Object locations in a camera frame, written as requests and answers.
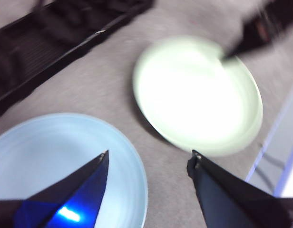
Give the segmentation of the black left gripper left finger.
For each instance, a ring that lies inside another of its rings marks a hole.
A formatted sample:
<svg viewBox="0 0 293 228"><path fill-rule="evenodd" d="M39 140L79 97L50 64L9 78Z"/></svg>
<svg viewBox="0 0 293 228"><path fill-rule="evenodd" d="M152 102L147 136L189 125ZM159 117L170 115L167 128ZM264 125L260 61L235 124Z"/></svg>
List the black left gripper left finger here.
<svg viewBox="0 0 293 228"><path fill-rule="evenodd" d="M108 169L105 151L29 198L0 200L0 228L93 228Z"/></svg>

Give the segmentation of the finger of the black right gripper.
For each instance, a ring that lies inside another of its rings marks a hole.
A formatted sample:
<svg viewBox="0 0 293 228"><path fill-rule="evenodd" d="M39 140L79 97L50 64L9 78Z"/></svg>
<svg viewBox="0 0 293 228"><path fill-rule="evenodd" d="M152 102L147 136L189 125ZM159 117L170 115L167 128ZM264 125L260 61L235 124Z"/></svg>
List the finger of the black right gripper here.
<svg viewBox="0 0 293 228"><path fill-rule="evenodd" d="M268 31L262 23L248 23L243 27L240 40L222 58L234 58L268 44Z"/></svg>

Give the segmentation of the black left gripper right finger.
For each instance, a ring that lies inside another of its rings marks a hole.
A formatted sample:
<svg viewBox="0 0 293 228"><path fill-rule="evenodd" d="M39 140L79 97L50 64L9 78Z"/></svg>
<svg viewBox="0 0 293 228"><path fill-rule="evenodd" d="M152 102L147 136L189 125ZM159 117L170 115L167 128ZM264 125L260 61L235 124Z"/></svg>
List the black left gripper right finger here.
<svg viewBox="0 0 293 228"><path fill-rule="evenodd" d="M293 198L274 197L196 150L186 169L208 228L293 228Z"/></svg>

